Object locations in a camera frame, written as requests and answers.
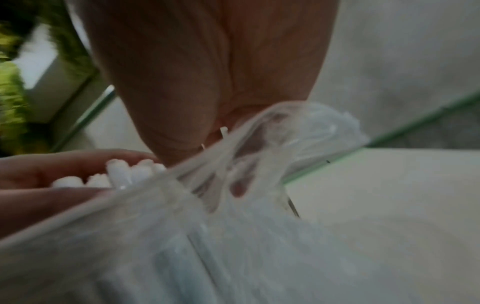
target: clear plastic bag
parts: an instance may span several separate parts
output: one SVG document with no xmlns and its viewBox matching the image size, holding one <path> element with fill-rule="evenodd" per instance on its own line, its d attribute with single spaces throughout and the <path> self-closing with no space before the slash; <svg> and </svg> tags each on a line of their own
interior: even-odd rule
<svg viewBox="0 0 480 304">
<path fill-rule="evenodd" d="M 1 303 L 420 303 L 409 282 L 270 195 L 361 146 L 351 116 L 278 104 L 193 159 L 0 242 Z"/>
</svg>

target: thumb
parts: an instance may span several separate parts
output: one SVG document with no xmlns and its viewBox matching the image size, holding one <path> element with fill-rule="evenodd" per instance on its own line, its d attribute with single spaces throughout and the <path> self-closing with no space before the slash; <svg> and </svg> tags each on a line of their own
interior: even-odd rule
<svg viewBox="0 0 480 304">
<path fill-rule="evenodd" d="M 42 188 L 0 191 L 0 238 L 86 202 L 99 188 Z"/>
</svg>

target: hand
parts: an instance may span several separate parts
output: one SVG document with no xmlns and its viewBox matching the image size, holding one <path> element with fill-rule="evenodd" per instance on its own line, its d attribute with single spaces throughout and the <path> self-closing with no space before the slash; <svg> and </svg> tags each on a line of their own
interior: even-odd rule
<svg viewBox="0 0 480 304">
<path fill-rule="evenodd" d="M 0 159 L 0 238 L 88 201 L 105 192 L 95 188 L 49 188 L 66 176 L 89 176 L 105 172 L 110 159 L 130 165 L 151 154 L 127 150 L 74 151 L 21 155 Z"/>
<path fill-rule="evenodd" d="M 95 60 L 167 165 L 266 107 L 305 100 L 335 0 L 71 0 Z"/>
</svg>

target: cotton tip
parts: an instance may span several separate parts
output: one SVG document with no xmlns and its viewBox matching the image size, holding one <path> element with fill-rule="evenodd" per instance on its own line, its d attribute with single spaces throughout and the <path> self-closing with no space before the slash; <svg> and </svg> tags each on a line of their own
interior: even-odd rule
<svg viewBox="0 0 480 304">
<path fill-rule="evenodd" d="M 167 168 L 163 164 L 153 164 L 152 170 L 154 173 L 165 172 Z"/>
<path fill-rule="evenodd" d="M 52 188 L 80 188 L 84 186 L 84 182 L 78 176 L 66 176 L 57 179 L 51 186 Z"/>
<path fill-rule="evenodd" d="M 88 178 L 85 186 L 92 188 L 111 188 L 112 184 L 106 174 L 95 174 Z"/>
<path fill-rule="evenodd" d="M 138 162 L 137 166 L 147 166 L 152 167 L 154 165 L 154 161 L 151 159 L 144 159 Z"/>
<path fill-rule="evenodd" d="M 115 189 L 125 189 L 132 184 L 132 171 L 126 161 L 111 159 L 106 162 L 106 171 Z"/>
<path fill-rule="evenodd" d="M 221 137 L 225 138 L 229 134 L 229 129 L 227 127 L 220 128 Z"/>
<path fill-rule="evenodd" d="M 131 181 L 134 184 L 140 183 L 154 174 L 151 166 L 135 165 L 131 168 Z"/>
</svg>

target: plastic bag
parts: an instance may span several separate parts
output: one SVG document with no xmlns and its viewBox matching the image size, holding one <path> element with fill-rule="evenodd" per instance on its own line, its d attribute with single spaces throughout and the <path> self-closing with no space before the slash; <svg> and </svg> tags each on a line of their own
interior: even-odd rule
<svg viewBox="0 0 480 304">
<path fill-rule="evenodd" d="M 366 140 L 349 115 L 278 104 L 167 172 L 2 240 L 0 302 L 419 303 L 270 195 L 292 166 Z"/>
</svg>

